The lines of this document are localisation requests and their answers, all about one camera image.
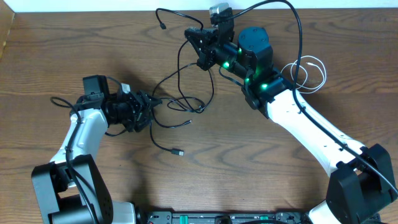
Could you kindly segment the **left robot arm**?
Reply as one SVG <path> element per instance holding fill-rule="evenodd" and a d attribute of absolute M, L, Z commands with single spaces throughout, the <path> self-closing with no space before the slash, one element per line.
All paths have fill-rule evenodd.
<path fill-rule="evenodd" d="M 44 223 L 135 223 L 130 202 L 116 202 L 95 163 L 102 138 L 112 124 L 126 132 L 142 131 L 152 120 L 152 109 L 161 100 L 142 90 L 118 83 L 116 93 L 108 77 L 83 78 L 84 94 L 73 105 L 52 97 L 53 104 L 70 109 L 70 129 L 50 162 L 31 174 Z"/>

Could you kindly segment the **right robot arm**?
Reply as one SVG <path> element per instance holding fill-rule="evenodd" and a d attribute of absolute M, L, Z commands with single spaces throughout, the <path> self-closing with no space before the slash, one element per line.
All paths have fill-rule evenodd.
<path fill-rule="evenodd" d="M 326 198 L 307 212 L 308 222 L 365 223 L 397 200 L 389 153 L 379 144 L 366 147 L 314 110 L 275 68 L 265 29 L 244 29 L 233 42 L 234 24 L 217 22 L 212 29 L 189 28 L 185 37 L 200 68 L 231 72 L 248 105 L 287 130 L 326 172 Z"/>

